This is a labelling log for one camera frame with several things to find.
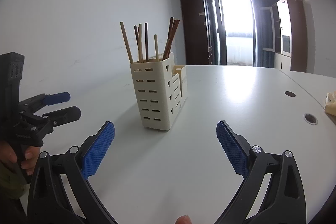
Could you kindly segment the person's left hand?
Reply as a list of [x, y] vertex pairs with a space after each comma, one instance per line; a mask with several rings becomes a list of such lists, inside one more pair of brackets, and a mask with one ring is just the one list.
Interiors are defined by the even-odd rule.
[[[39, 147], [28, 147], [25, 150], [25, 161], [21, 162], [21, 168], [26, 171], [27, 175], [33, 174], [40, 151]], [[1, 162], [11, 169], [17, 163], [17, 155], [13, 148], [3, 140], [1, 140]]]

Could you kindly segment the person's right hand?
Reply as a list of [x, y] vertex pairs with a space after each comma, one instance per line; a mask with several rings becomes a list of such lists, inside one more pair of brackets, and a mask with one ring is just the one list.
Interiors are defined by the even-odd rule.
[[192, 224], [192, 221], [188, 215], [183, 215], [175, 221], [175, 224]]

